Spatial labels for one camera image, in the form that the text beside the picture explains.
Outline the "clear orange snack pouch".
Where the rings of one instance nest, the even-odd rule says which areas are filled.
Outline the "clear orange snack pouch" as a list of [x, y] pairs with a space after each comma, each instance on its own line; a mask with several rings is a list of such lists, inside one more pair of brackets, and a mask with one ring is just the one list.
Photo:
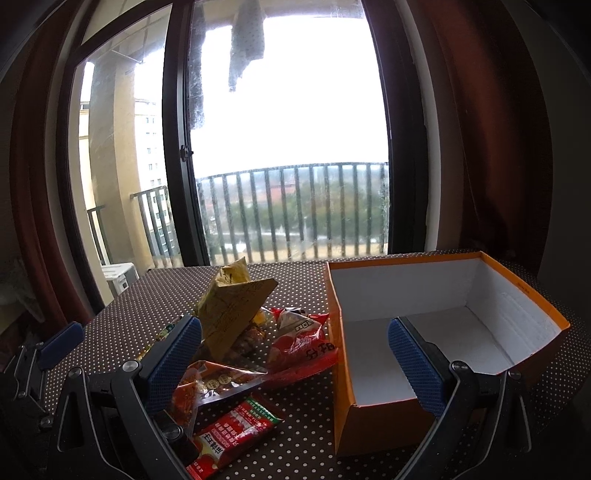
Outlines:
[[174, 390], [168, 413], [190, 434], [200, 407], [245, 392], [266, 381], [266, 372], [199, 360], [192, 363]]

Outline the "red green strip packet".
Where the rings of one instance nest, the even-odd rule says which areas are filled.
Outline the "red green strip packet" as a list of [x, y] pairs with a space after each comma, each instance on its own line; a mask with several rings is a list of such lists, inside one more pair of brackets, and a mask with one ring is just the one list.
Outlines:
[[197, 458], [187, 467], [191, 479], [208, 479], [249, 449], [283, 419], [262, 400], [250, 396], [192, 435]]

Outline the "yellow chip bag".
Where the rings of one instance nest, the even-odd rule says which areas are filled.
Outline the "yellow chip bag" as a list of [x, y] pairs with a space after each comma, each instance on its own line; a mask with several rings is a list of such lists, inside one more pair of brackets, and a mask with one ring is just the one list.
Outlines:
[[214, 362], [224, 359], [276, 286], [273, 278], [252, 280], [245, 257], [218, 270], [193, 310]]

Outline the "red spicy snack packet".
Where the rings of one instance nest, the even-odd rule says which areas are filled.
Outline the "red spicy snack packet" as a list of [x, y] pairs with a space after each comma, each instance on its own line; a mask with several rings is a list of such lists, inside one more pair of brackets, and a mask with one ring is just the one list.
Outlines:
[[301, 308], [273, 308], [276, 339], [266, 358], [267, 389], [283, 388], [332, 368], [339, 349], [327, 337], [329, 314]]

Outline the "brown polka dot tablecloth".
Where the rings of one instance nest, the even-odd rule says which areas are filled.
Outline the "brown polka dot tablecloth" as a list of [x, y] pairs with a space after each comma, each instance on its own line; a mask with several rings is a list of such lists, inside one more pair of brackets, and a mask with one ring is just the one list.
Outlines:
[[[85, 328], [82, 344], [48, 374], [43, 405], [57, 406], [67, 371], [82, 366], [109, 373], [147, 346], [168, 323], [187, 313], [217, 273], [214, 267], [152, 269], [106, 306]], [[297, 307], [308, 314], [329, 311], [325, 262], [266, 263], [249, 266], [253, 279], [279, 283], [266, 309]], [[283, 423], [216, 473], [218, 479], [393, 479], [411, 449], [380, 447], [374, 453], [335, 452], [335, 358], [338, 349], [325, 340], [294, 366], [270, 370], [254, 387]]]

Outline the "orange cardboard box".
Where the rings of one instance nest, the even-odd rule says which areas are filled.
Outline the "orange cardboard box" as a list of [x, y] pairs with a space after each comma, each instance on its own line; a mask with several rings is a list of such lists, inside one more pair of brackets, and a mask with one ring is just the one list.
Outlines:
[[483, 252], [330, 262], [325, 266], [335, 366], [335, 452], [420, 442], [425, 411], [389, 347], [408, 318], [450, 360], [478, 373], [520, 372], [533, 385], [570, 324], [532, 285]]

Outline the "white air conditioner unit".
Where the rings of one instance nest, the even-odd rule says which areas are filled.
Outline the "white air conditioner unit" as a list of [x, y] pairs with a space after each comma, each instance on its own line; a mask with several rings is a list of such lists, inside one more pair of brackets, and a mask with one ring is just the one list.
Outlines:
[[114, 297], [123, 293], [139, 278], [136, 267], [131, 262], [102, 265], [101, 269]]

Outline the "balcony railing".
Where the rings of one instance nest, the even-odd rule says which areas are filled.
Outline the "balcony railing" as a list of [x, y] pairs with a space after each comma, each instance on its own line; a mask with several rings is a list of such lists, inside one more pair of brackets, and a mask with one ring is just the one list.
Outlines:
[[386, 162], [280, 162], [194, 174], [209, 263], [379, 255], [388, 251]]

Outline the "dark red curtain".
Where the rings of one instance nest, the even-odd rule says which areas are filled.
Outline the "dark red curtain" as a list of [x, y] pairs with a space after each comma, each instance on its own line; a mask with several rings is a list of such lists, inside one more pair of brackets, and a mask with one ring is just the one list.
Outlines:
[[463, 147], [460, 244], [540, 266], [552, 203], [552, 143], [533, 60], [500, 1], [421, 1], [451, 82]]

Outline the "hanging grey cloth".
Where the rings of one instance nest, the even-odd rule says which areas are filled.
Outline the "hanging grey cloth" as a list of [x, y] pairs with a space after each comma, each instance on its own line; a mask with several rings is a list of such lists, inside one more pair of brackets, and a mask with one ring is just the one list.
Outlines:
[[249, 63], [263, 59], [266, 14], [259, 0], [245, 0], [235, 14], [231, 28], [231, 47], [228, 71], [229, 91], [235, 91], [238, 79], [242, 77]]

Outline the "black window frame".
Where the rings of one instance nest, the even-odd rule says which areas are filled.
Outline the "black window frame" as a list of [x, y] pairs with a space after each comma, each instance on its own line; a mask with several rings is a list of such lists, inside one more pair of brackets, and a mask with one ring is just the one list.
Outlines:
[[58, 100], [64, 217], [93, 312], [101, 266], [209, 266], [194, 174], [386, 162], [387, 254], [427, 240], [422, 95], [398, 1], [259, 1], [264, 55], [229, 91], [243, 1], [76, 1]]

